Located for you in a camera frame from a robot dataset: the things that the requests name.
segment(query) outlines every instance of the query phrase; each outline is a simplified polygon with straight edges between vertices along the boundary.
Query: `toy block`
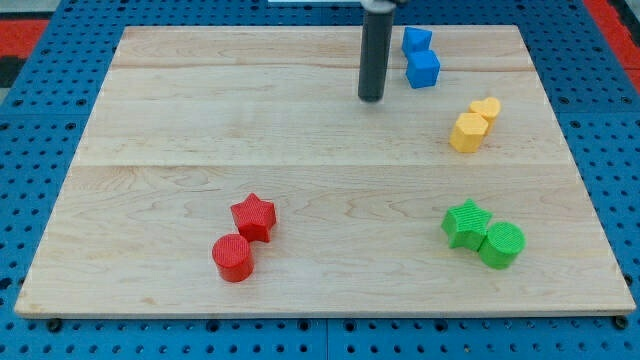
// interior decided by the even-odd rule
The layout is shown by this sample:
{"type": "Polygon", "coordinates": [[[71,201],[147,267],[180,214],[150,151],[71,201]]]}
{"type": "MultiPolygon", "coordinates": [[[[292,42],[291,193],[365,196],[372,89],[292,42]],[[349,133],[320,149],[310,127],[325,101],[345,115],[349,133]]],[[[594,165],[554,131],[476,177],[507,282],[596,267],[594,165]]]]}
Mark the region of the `toy block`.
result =
{"type": "Polygon", "coordinates": [[[524,249],[526,240],[522,230],[508,222],[493,224],[480,246],[480,259],[494,269],[505,269],[524,249]]]}
{"type": "Polygon", "coordinates": [[[251,193],[243,202],[231,206],[231,213],[238,232],[249,242],[270,241],[269,231],[276,223],[273,203],[262,201],[251,193]]]}
{"type": "Polygon", "coordinates": [[[407,79],[414,89],[434,86],[440,73],[440,62],[433,50],[416,51],[407,55],[407,79]]]}
{"type": "Polygon", "coordinates": [[[487,127],[485,135],[489,135],[489,133],[491,132],[493,124],[495,123],[498,114],[500,114],[500,110],[500,100],[494,97],[488,97],[484,100],[479,101],[472,101],[469,105],[470,113],[480,114],[489,123],[489,127],[487,127]]]}
{"type": "Polygon", "coordinates": [[[467,199],[464,204],[447,210],[440,227],[449,237],[450,248],[465,247],[478,251],[487,235],[487,223],[492,216],[473,200],[467,199]]]}
{"type": "Polygon", "coordinates": [[[429,30],[405,27],[404,35],[402,36],[402,52],[404,52],[404,56],[409,56],[409,54],[416,51],[429,50],[431,35],[432,33],[429,30]]]}
{"type": "Polygon", "coordinates": [[[478,151],[489,123],[480,114],[463,113],[453,126],[449,143],[461,153],[478,151]]]}
{"type": "Polygon", "coordinates": [[[253,272],[253,256],[249,241],[240,234],[227,234],[213,245],[211,250],[220,277],[229,282],[239,282],[253,272]]]}

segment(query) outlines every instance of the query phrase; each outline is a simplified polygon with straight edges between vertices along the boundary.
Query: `blue pegboard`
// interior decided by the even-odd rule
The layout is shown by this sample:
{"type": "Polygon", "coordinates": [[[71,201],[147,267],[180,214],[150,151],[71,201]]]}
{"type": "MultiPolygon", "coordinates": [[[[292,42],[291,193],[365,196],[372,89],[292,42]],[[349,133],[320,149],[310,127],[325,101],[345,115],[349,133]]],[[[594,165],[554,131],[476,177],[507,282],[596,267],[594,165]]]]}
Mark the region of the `blue pegboard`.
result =
{"type": "MultiPolygon", "coordinates": [[[[0,359],[638,358],[640,317],[28,321],[13,305],[126,25],[359,25],[352,6],[63,0],[0,108],[0,359]]],[[[397,24],[516,24],[632,293],[640,100],[579,1],[413,0],[397,24]]]]}

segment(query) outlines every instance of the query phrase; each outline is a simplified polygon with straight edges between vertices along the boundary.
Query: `wooden cutting board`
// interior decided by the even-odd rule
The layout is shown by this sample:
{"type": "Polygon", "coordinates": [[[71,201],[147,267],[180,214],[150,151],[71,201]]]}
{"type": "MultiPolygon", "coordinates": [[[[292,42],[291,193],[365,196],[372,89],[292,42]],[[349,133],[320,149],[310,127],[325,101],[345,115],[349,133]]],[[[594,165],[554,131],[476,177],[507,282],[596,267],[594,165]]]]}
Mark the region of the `wooden cutting board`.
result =
{"type": "Polygon", "coordinates": [[[24,317],[492,317],[635,308],[520,33],[444,26],[438,84],[358,100],[359,27],[127,28],[20,293],[24,317]],[[458,114],[503,111],[475,154],[458,114]],[[271,243],[231,284],[211,259],[229,206],[273,201],[271,243]],[[506,270],[449,249],[473,198],[518,224],[506,270]]]}

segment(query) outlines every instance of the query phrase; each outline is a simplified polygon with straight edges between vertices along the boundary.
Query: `green star block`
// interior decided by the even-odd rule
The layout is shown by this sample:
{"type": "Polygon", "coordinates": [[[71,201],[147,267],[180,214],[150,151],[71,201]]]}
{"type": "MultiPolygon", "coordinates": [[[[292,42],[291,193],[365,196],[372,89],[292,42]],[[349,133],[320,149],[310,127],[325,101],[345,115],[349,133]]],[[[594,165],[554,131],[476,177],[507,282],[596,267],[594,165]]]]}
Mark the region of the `green star block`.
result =
{"type": "Polygon", "coordinates": [[[479,208],[471,199],[447,210],[440,226],[449,236],[449,247],[478,251],[487,235],[487,223],[493,214],[479,208]]]}
{"type": "Polygon", "coordinates": [[[526,240],[522,230],[508,222],[493,224],[487,239],[480,247],[480,259],[494,269],[508,267],[524,249],[526,240]]]}

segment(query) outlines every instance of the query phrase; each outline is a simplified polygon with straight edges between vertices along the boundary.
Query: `blue cube block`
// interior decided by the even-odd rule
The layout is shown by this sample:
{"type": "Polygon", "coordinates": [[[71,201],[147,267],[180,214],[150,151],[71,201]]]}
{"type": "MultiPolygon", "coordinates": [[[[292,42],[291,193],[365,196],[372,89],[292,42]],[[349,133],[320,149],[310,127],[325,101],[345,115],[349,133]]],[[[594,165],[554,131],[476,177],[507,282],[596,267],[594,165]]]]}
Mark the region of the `blue cube block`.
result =
{"type": "Polygon", "coordinates": [[[440,73],[440,61],[433,50],[417,51],[407,56],[407,79],[414,89],[434,86],[440,73]]]}
{"type": "Polygon", "coordinates": [[[404,56],[416,51],[429,50],[429,45],[431,45],[431,31],[408,26],[404,28],[404,36],[402,37],[404,56]]]}

